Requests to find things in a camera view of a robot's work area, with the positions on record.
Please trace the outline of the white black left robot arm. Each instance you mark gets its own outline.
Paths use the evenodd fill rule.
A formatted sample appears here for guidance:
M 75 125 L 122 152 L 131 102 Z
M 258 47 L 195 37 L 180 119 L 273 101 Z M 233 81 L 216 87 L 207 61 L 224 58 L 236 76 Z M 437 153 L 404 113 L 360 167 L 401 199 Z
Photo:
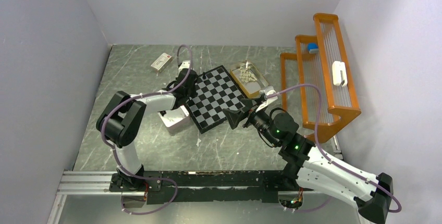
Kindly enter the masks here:
M 144 114 L 174 114 L 197 94 L 197 78 L 198 74 L 194 70 L 185 68 L 179 72 L 176 80 L 158 92 L 130 95 L 118 91 L 109 101 L 96 128 L 115 155 L 117 174 L 124 187 L 136 191 L 145 182 L 144 167 L 134 143 Z

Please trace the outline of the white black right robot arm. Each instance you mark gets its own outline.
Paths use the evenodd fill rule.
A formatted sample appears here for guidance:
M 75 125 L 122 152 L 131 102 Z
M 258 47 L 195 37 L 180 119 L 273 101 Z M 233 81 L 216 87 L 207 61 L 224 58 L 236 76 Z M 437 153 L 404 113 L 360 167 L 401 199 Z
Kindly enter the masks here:
M 270 147 L 278 147 L 278 154 L 286 161 L 281 183 L 289 190 L 297 186 L 312 189 L 343 202 L 372 223 L 385 223 L 392 201 L 392 177 L 386 173 L 375 175 L 335 159 L 318 144 L 300 135 L 299 125 L 282 108 L 269 114 L 257 99 L 242 99 L 241 109 L 223 109 L 229 125 L 235 129 L 253 126 Z

